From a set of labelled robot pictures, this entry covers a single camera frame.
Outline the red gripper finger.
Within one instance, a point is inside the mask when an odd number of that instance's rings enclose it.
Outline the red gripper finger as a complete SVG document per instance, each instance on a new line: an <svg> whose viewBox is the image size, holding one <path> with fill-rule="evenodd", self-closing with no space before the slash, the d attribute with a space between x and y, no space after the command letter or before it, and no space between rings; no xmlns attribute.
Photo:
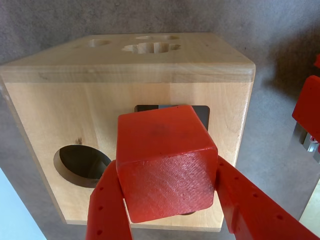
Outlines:
<svg viewBox="0 0 320 240"><path fill-rule="evenodd" d="M222 157L214 186L227 228L237 240L318 239Z"/></svg>
<svg viewBox="0 0 320 240"><path fill-rule="evenodd" d="M90 195L85 238L133 239L114 160L107 166Z"/></svg>

